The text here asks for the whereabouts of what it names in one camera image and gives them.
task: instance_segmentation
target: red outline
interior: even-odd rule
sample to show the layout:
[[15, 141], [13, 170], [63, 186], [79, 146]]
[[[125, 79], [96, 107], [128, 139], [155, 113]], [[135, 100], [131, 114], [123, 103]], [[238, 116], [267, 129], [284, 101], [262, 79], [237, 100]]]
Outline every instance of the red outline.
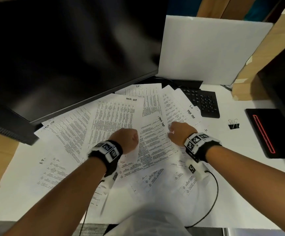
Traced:
[[263, 126], [262, 126], [262, 124], [261, 124], [261, 121], [258, 119], [258, 116], [257, 116], [257, 115], [252, 115], [252, 116], [253, 116], [253, 118], [254, 118], [254, 120], [255, 120], [255, 122], [256, 122], [256, 125], [258, 126], [259, 131], [261, 132], [261, 134], [262, 134], [262, 136], [263, 136], [263, 139], [265, 140], [265, 142], [266, 142], [266, 144], [267, 144], [267, 147], [268, 147], [270, 153], [275, 154], [275, 153], [276, 153], [276, 152], [275, 152], [275, 149], [274, 149], [272, 143], [270, 142], [270, 140], [269, 140], [269, 138], [268, 138], [268, 136], [267, 136], [267, 134], [266, 134], [266, 131], [264, 130], [264, 128], [263, 128]]

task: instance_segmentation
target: hand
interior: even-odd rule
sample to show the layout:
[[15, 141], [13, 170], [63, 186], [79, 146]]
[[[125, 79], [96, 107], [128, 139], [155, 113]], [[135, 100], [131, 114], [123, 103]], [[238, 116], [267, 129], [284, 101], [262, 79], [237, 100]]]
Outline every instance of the hand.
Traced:
[[186, 139], [197, 130], [187, 123], [173, 122], [171, 123], [170, 131], [168, 137], [170, 140], [178, 146], [184, 146]]
[[137, 130], [132, 128], [121, 128], [114, 132], [109, 140], [116, 141], [120, 144], [123, 149], [123, 154], [128, 154], [133, 151], [139, 142]]

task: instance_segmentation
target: keyboard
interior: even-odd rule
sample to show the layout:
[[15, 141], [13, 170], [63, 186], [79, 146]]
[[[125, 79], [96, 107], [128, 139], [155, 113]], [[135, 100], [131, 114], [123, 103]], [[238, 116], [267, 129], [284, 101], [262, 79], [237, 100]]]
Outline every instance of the keyboard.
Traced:
[[190, 88], [181, 88], [181, 90], [192, 104], [200, 109], [203, 117], [220, 118], [215, 92]]

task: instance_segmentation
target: monitor vent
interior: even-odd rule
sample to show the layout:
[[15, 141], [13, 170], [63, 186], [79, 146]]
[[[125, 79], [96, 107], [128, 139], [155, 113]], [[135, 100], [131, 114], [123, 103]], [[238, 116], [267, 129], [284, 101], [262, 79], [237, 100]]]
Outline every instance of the monitor vent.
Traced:
[[10, 137], [20, 142], [26, 142], [26, 140], [23, 137], [2, 127], [0, 127], [0, 134], [5, 135], [7, 137]]

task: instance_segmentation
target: white tabletop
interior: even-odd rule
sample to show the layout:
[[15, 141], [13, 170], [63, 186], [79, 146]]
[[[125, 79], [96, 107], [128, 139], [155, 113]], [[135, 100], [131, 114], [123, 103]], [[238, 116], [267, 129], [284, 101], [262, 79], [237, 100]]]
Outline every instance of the white tabletop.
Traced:
[[[285, 172], [285, 159], [268, 159], [254, 134], [244, 112], [246, 108], [273, 108], [270, 101], [234, 101], [230, 91], [221, 86], [202, 85], [202, 90], [215, 91], [220, 111], [219, 119], [204, 118], [210, 135], [220, 139], [223, 146]], [[238, 119], [239, 129], [230, 130], [228, 119]], [[42, 158], [42, 142], [19, 147], [0, 182], [0, 221], [17, 221], [40, 198], [30, 194], [23, 182], [37, 159]], [[218, 173], [219, 198], [215, 207], [198, 226], [278, 229], [265, 216], [247, 203]], [[120, 223], [143, 205], [122, 188], [112, 189], [100, 218], [87, 223]]]

